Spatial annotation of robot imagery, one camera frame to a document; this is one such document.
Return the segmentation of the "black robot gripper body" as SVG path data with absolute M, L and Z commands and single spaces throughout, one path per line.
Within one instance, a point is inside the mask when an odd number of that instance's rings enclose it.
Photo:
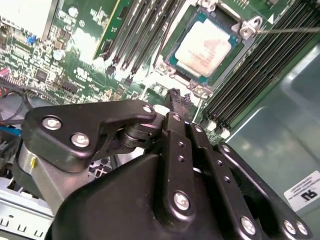
M 59 208 L 48 240 L 234 240 L 189 156 L 147 154 L 79 188 Z

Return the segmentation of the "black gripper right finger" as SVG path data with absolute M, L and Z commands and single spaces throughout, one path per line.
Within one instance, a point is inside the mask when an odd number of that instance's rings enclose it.
M 205 131 L 187 128 L 195 166 L 224 240 L 311 240 L 312 231 L 227 143 L 211 145 Z

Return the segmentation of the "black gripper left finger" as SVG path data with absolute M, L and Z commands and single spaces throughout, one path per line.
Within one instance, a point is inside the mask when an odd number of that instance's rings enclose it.
M 168 113 L 160 114 L 135 99 L 34 108 L 22 125 L 21 169 L 55 219 L 76 190 L 140 156 L 192 160 L 191 123 L 180 107 L 170 101 Z

